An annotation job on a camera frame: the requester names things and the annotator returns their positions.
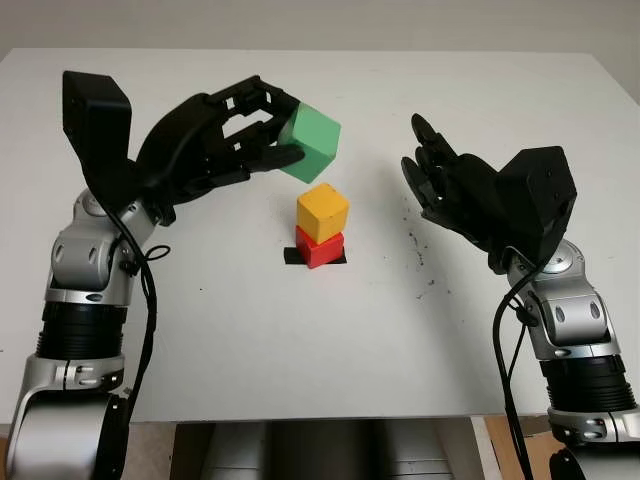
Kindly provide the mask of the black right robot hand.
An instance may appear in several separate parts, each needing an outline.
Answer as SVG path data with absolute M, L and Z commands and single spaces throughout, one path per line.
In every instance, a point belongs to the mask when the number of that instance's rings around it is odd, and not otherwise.
M 495 189 L 497 171 L 473 154 L 456 153 L 420 114 L 411 116 L 411 127 L 418 146 L 401 168 L 422 217 L 484 252 L 499 248 L 505 215 Z

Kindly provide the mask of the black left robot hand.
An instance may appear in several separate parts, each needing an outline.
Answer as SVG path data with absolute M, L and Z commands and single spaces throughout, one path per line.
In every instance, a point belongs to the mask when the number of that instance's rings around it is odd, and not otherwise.
M 149 132 L 136 159 L 144 202 L 162 226 L 174 207 L 211 190 L 301 161 L 278 135 L 300 100 L 254 75 L 213 94 L 198 93 Z

